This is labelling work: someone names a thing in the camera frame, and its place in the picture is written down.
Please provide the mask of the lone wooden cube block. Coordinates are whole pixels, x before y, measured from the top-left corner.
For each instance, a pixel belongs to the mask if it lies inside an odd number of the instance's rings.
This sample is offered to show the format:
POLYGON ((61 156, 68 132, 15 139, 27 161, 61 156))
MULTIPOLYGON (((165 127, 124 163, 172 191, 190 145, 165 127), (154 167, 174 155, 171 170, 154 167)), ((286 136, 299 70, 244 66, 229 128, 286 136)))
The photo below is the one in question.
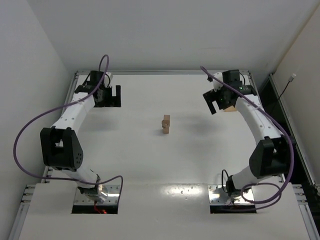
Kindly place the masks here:
POLYGON ((163 119, 164 119, 165 121, 169 121, 169 120, 170 120, 170 115, 166 115, 166 114, 165 114, 165 115, 163 116, 163 119))

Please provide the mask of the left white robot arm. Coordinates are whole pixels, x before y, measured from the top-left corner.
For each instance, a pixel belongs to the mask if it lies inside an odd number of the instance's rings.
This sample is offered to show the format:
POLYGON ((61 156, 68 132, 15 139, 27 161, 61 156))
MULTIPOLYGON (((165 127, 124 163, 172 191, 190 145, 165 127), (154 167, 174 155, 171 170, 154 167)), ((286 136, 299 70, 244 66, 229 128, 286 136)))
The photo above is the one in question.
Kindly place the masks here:
POLYGON ((43 163, 74 179, 80 193, 94 203, 102 204, 108 190, 100 176, 84 163, 84 152, 77 133, 92 108, 121 107, 121 86, 111 86, 112 74, 92 70, 77 85, 70 104, 51 127, 40 132, 43 163))

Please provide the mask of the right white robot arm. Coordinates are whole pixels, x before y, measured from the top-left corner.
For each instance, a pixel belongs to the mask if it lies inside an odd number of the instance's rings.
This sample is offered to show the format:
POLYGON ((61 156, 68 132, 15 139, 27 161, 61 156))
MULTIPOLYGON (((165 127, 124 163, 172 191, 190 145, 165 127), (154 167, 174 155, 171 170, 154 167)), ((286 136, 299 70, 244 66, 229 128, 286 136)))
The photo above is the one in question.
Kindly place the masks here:
POLYGON ((280 196, 289 183, 295 165, 294 139, 263 109, 256 89, 245 84, 238 70, 209 73, 201 70, 213 89, 203 94, 211 114, 234 107, 248 125, 256 147, 248 166, 228 177, 225 189, 228 195, 241 195, 244 190, 258 185, 272 176, 286 174, 286 180, 275 194, 280 196))

